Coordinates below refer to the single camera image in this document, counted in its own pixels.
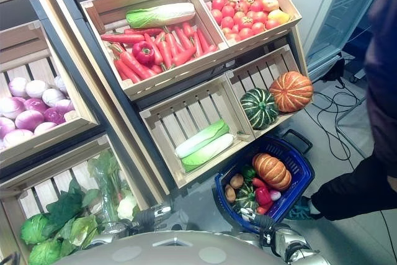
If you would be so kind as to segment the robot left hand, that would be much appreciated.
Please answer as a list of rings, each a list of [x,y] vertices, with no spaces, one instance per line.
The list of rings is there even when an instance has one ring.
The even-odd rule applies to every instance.
[[[166,223],[172,215],[170,205],[156,205],[149,209],[138,212],[132,220],[134,234],[154,232],[161,230],[182,230],[180,223]]]

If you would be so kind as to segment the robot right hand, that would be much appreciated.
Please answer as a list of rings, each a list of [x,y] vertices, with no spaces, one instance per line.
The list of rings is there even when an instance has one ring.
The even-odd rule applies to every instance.
[[[275,221],[266,214],[255,213],[246,208],[240,208],[240,212],[246,225],[253,232],[259,233],[261,230],[270,230],[275,224]]]

